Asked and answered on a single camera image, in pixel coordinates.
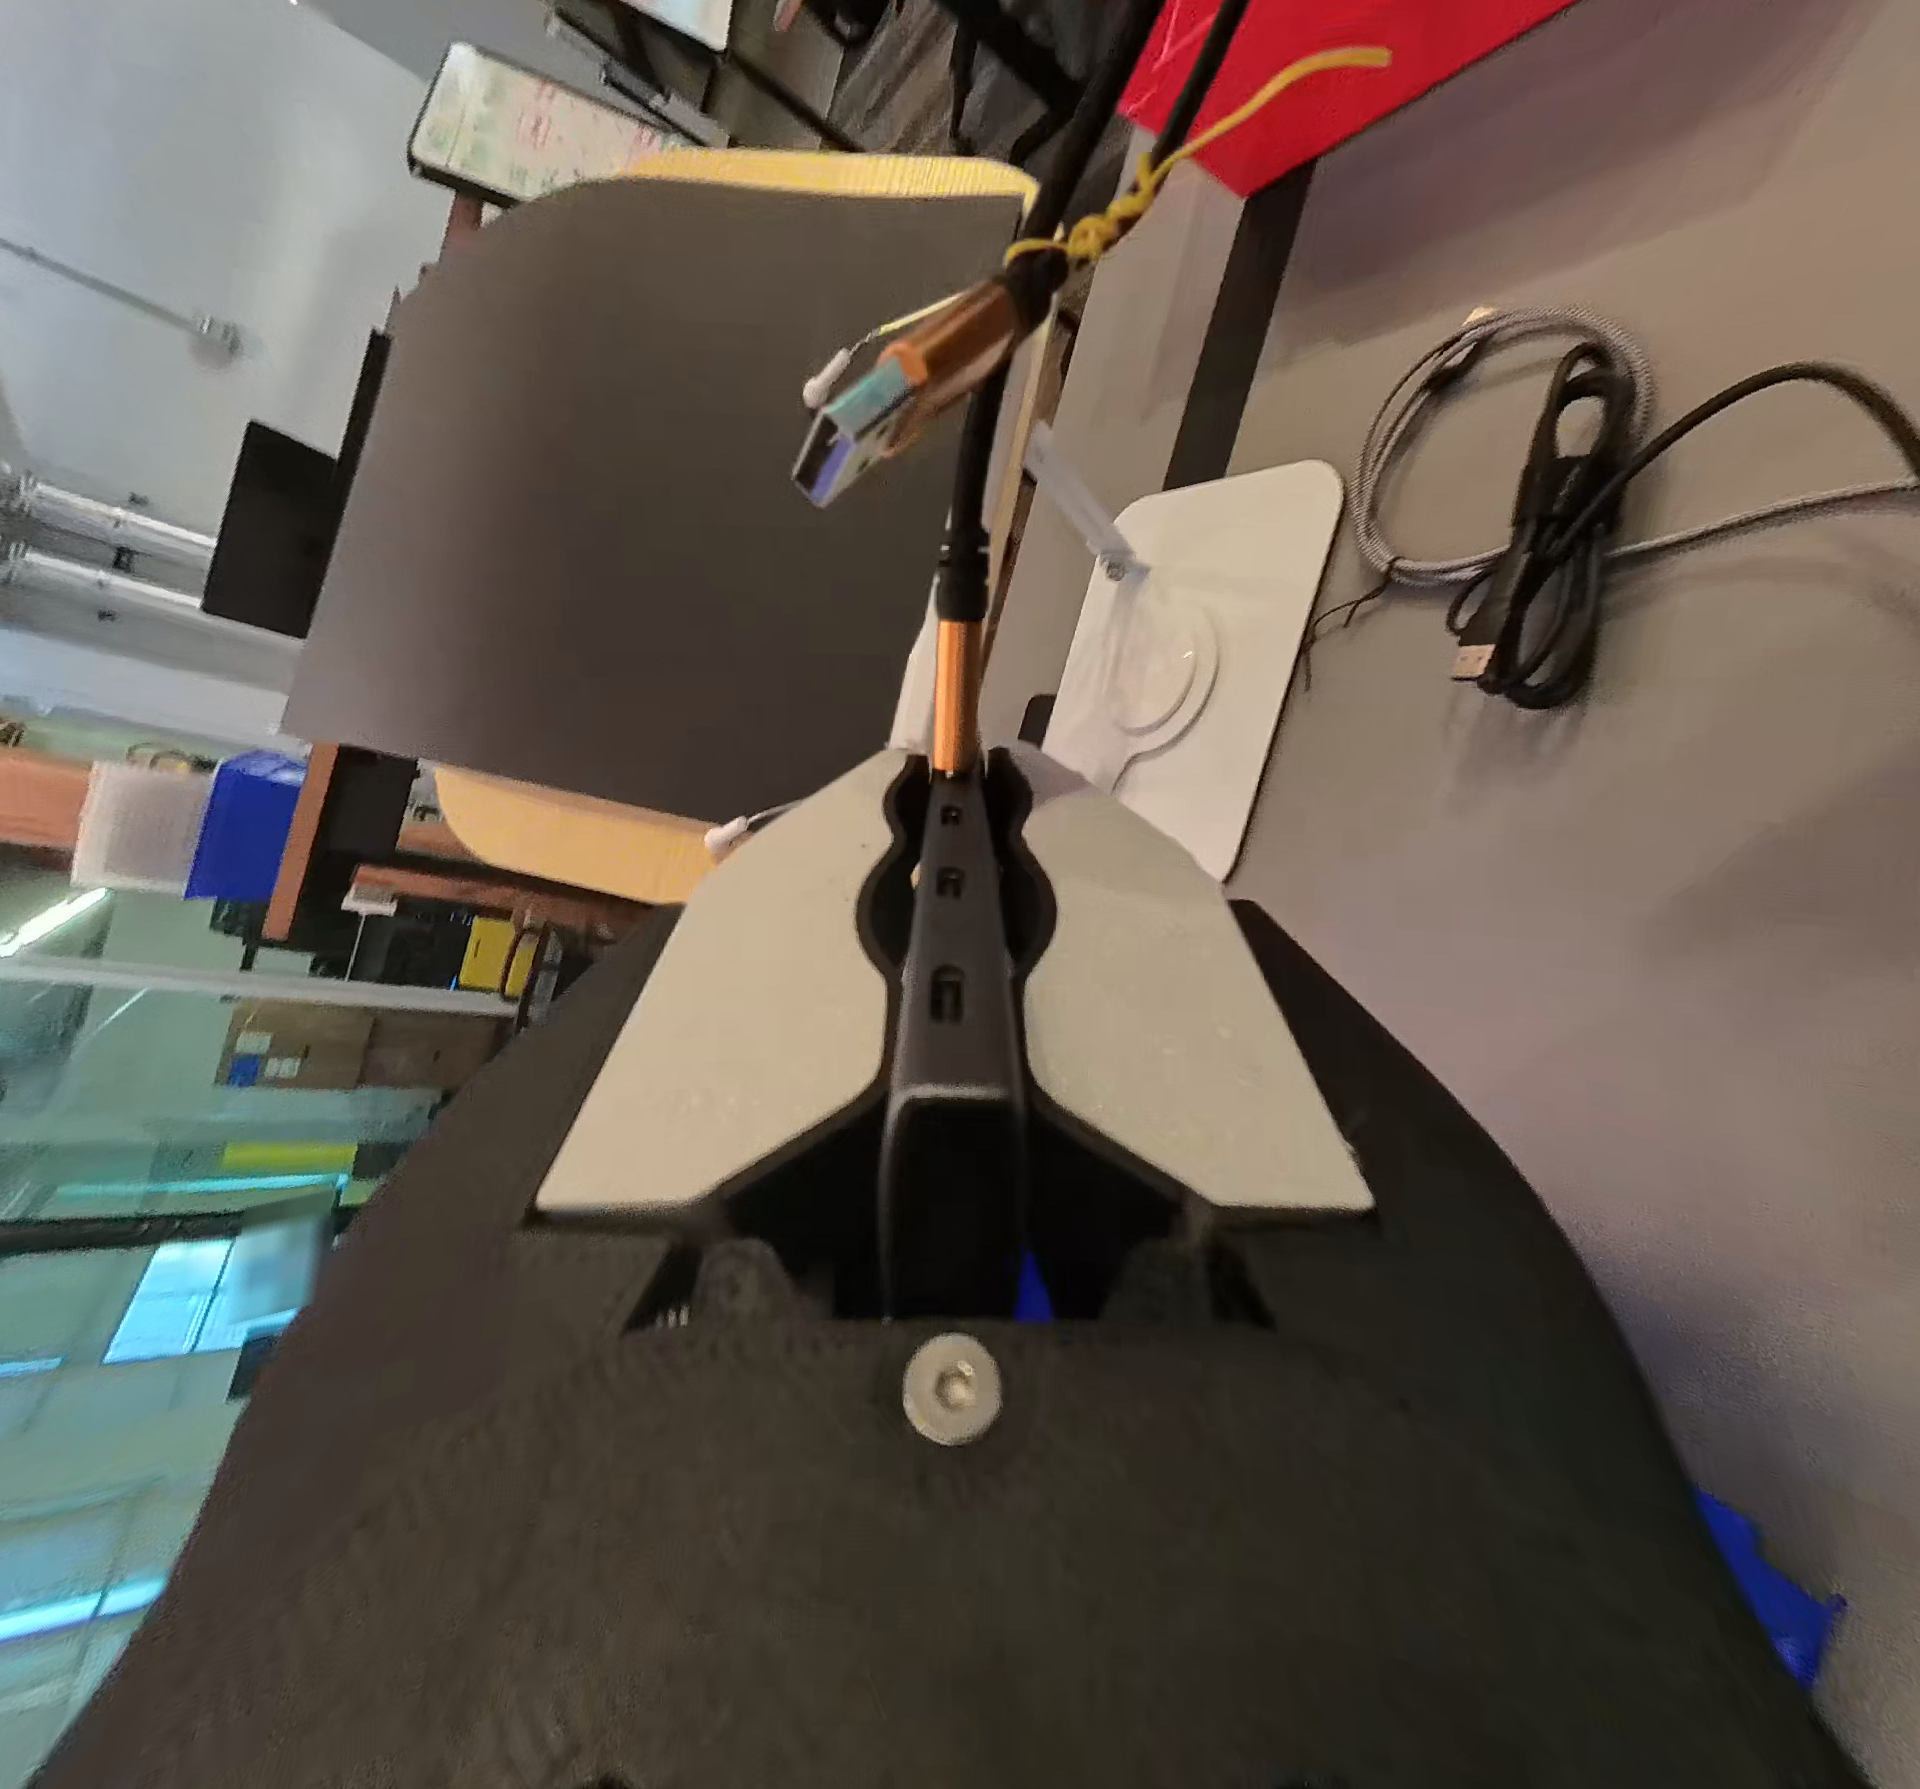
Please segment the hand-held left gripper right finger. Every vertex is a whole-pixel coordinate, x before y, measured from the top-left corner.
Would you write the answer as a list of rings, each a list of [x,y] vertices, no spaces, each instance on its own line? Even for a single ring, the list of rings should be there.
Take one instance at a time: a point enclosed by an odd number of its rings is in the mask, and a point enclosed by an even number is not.
[[[1039,1095],[1232,1216],[1369,1216],[1373,1189],[1222,886],[1045,751],[1014,745],[1011,762],[1052,903],[1023,985]]]

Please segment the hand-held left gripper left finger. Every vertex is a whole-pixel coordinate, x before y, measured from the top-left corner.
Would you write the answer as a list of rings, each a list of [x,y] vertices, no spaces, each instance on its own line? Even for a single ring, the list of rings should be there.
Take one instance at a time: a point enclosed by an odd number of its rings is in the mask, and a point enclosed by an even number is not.
[[[536,1193],[541,1216],[680,1216],[869,1091],[891,992],[857,904],[907,768],[902,749],[865,758],[706,874]]]

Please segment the grey usb hub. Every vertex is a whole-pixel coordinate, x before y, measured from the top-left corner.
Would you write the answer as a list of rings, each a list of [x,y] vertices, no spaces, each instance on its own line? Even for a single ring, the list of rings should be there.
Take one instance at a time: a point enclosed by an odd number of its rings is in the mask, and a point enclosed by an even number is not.
[[[983,762],[929,779],[878,1164],[895,1321],[1008,1317],[1028,1243],[1028,1078]]]

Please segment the black hub cable orange plug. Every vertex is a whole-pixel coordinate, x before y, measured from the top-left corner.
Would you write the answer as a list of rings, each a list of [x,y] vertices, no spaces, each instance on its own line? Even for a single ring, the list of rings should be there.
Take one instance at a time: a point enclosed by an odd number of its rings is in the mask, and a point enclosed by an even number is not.
[[[1016,241],[1069,229],[1068,207],[1089,166],[1091,149],[1116,114],[1123,88],[1145,51],[1168,0],[1131,0],[1115,47],[1096,67],[1074,110],[1051,171],[1036,189]],[[1200,133],[1198,117],[1217,82],[1251,0],[1220,0],[1206,36],[1149,150],[1166,153]],[[1051,298],[1019,313],[1016,298],[985,283],[902,323],[886,337],[892,377],[889,403],[873,414],[811,412],[796,479],[803,496],[826,506],[876,463],[905,451],[935,418],[967,403],[939,564],[934,577],[935,657],[928,762],[964,773],[980,762],[979,683],[991,601],[986,493],[995,423],[1014,352],[1039,330]]]

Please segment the yellow box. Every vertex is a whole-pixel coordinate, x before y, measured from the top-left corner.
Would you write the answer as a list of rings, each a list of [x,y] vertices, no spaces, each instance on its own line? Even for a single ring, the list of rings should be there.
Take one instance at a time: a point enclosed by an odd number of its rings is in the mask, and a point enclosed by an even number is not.
[[[502,915],[471,915],[455,974],[461,992],[491,992],[519,1000],[539,953],[543,931]]]

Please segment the cardboard box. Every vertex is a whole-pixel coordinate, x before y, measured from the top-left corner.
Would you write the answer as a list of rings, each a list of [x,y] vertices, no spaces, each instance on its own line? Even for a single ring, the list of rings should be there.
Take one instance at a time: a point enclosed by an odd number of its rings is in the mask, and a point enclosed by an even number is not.
[[[232,1006],[214,1083],[345,1093],[362,1083],[378,1012],[315,1001]]]

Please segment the large blue crate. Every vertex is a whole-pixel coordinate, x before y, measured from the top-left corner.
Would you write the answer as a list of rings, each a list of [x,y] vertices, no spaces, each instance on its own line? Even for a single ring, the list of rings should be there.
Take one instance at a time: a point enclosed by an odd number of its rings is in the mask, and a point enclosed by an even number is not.
[[[245,749],[213,773],[182,896],[265,904],[292,834],[307,761]]]

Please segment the black board with tan edge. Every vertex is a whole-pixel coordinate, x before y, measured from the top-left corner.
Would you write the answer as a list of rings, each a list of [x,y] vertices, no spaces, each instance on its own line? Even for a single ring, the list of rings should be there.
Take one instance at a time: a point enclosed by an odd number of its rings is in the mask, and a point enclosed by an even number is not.
[[[430,768],[481,861],[680,904],[706,831],[934,721],[954,420],[816,506],[803,383],[997,268],[1009,165],[672,150],[423,274],[284,729]]]

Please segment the white translucent box stack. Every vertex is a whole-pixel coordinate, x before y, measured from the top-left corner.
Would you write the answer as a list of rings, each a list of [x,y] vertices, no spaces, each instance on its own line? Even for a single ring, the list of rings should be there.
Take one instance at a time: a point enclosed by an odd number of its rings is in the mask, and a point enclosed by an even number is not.
[[[92,762],[70,853],[77,889],[183,899],[213,773]]]

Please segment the small black screen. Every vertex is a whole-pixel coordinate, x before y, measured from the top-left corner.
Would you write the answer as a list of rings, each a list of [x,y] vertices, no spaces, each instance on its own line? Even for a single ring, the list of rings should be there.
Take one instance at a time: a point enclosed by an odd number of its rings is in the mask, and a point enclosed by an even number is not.
[[[247,423],[206,564],[203,614],[305,640],[345,500],[339,458]]]

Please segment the wooden shelf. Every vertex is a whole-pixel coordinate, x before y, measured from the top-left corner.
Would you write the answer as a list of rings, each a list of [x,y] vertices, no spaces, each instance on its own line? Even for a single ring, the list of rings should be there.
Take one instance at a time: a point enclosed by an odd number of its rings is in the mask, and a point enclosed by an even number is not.
[[[414,790],[421,770],[414,762],[333,744],[287,757],[305,758],[307,773],[273,899],[261,906],[195,901],[228,912],[220,921],[225,934],[253,946],[314,949],[349,943],[353,912],[346,899],[362,867],[452,874],[471,857],[440,815],[418,813]],[[220,765],[117,762],[208,773]],[[31,849],[68,869],[91,765],[5,744],[5,846]]]

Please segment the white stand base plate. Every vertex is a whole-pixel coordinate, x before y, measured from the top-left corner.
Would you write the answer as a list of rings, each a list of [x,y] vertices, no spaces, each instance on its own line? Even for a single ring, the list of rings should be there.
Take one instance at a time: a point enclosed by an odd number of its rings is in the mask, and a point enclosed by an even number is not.
[[[1051,427],[1027,471],[1091,555],[1043,751],[1216,881],[1240,857],[1344,506],[1305,460],[1103,506]]]

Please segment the silver round air duct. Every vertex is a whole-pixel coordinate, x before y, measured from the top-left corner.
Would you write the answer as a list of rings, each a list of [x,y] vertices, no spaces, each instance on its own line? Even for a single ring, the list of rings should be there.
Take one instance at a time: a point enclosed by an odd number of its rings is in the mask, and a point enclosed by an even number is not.
[[[109,617],[210,624],[203,591],[214,540],[111,505],[13,463],[3,465],[3,577],[13,591],[60,597]]]

